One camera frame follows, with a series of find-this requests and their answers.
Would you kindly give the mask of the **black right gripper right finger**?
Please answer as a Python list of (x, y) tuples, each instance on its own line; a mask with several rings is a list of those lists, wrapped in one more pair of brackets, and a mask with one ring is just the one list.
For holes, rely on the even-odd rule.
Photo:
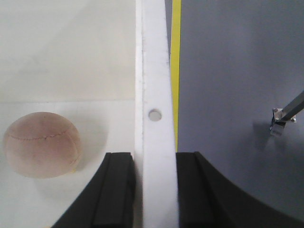
[(199, 152), (176, 153), (181, 228), (302, 228), (304, 223), (252, 197)]

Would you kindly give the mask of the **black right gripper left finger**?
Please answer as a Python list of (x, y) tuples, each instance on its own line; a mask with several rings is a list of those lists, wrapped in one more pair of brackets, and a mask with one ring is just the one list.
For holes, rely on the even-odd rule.
[(55, 228), (131, 228), (136, 176), (129, 152), (106, 153), (84, 190)]

